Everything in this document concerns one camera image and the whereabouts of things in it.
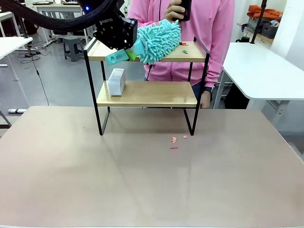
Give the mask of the black Robotiq left gripper body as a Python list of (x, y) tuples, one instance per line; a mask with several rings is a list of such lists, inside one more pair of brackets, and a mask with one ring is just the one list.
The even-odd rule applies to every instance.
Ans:
[(123, 49), (123, 20), (120, 14), (110, 13), (96, 23), (94, 38), (110, 49)]

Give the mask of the person right hand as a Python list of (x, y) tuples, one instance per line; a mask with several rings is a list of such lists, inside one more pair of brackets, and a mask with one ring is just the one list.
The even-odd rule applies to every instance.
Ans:
[(164, 19), (168, 21), (184, 19), (185, 8), (180, 5), (181, 2), (182, 0), (172, 0), (165, 10)]

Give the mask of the person left hand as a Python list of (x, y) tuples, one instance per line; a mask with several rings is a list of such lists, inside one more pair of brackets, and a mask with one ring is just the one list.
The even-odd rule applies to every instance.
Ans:
[(211, 101), (211, 92), (204, 91), (201, 95), (200, 107), (203, 109), (209, 109)]

